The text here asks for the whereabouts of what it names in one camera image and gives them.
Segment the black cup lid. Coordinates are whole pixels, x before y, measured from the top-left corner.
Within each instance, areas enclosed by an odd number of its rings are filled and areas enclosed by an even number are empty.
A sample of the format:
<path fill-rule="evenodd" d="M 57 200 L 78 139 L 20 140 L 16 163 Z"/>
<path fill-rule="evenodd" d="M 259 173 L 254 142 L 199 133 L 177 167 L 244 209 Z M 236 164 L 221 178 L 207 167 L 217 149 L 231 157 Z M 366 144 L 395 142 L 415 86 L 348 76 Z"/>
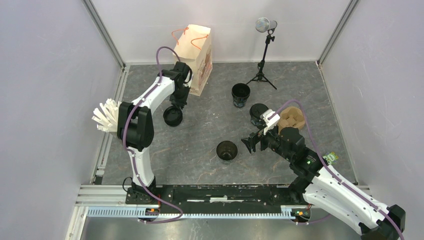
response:
<path fill-rule="evenodd" d="M 255 103 L 251 106 L 249 110 L 250 117 L 252 119 L 261 120 L 261 116 L 265 113 L 269 108 L 263 103 Z"/>
<path fill-rule="evenodd" d="M 163 119 L 168 126 L 176 127 L 183 121 L 183 111 L 172 105 L 163 112 Z"/>

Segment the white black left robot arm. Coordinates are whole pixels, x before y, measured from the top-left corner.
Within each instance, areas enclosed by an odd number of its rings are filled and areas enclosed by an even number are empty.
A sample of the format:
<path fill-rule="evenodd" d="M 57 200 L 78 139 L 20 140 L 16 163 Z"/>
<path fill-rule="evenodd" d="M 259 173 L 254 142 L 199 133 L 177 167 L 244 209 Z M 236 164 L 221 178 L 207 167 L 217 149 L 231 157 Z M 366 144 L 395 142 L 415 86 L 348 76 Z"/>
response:
<path fill-rule="evenodd" d="M 151 168 L 150 145 L 154 139 L 153 113 L 169 99 L 171 106 L 163 115 L 171 127 L 183 120 L 183 108 L 187 105 L 193 71 L 184 62 L 177 61 L 171 70 L 163 69 L 153 84 L 132 102 L 122 102 L 118 107 L 116 135 L 128 152 L 132 166 L 130 193 L 138 193 L 145 204 L 157 198 L 156 179 Z"/>

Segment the single black coffee cup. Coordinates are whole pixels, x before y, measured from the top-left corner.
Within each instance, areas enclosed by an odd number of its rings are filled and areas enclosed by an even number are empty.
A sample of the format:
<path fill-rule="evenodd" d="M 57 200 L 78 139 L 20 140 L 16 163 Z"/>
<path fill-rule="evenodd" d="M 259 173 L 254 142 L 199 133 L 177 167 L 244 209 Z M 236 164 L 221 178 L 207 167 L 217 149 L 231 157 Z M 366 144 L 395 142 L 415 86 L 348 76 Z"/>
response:
<path fill-rule="evenodd" d="M 250 115 L 250 122 L 252 123 L 252 125 L 257 127 L 258 129 L 261 129 L 266 125 L 264 120 L 261 118 L 261 116 L 255 115 L 255 114 Z"/>

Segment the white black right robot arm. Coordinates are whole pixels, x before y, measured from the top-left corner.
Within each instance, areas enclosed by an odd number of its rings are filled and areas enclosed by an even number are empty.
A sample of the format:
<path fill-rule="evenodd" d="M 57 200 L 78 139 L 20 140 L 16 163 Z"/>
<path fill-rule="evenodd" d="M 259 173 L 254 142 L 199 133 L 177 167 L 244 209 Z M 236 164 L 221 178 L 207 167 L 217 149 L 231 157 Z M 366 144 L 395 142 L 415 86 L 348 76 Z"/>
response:
<path fill-rule="evenodd" d="M 251 133 L 241 141 L 250 153 L 269 149 L 289 162 L 296 174 L 289 185 L 289 199 L 317 206 L 338 218 L 363 240 L 403 240 L 406 212 L 399 205 L 388 206 L 368 195 L 338 173 L 315 151 L 308 148 L 297 128 L 275 127 Z"/>

